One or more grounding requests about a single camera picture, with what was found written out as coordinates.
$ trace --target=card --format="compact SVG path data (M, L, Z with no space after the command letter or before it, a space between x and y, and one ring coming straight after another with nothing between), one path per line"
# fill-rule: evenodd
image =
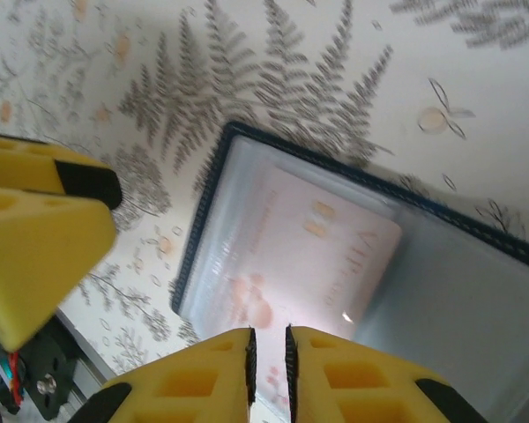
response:
M258 185L234 243L220 331L257 330L257 392L287 412L286 326L351 338L401 229L277 167Z

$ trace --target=patterned fabric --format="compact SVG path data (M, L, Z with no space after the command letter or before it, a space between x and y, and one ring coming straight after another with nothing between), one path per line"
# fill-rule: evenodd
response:
M118 373L197 341L168 300L230 119L529 241L529 0L0 0L0 132L122 180L62 305Z

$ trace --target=screw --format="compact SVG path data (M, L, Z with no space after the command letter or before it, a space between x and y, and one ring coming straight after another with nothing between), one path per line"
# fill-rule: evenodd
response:
M47 373L42 381L37 382L36 387L37 391L42 395L54 394L56 391L56 380Z

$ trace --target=card holder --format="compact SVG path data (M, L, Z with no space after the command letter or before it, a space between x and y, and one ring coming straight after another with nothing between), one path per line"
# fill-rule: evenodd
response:
M517 378L528 243L238 122L217 146L172 309L201 338L255 327L257 395L280 417L290 323L432 368L484 416L529 390Z

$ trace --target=red wire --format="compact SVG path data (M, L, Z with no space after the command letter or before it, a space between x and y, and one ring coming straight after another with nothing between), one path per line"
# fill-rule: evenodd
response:
M19 361L19 352L14 352L8 355L8 361L10 362L11 369L11 384L10 391L14 397L14 402L17 406L21 405L23 398L20 394L21 387L19 383L19 373L18 373L18 361Z

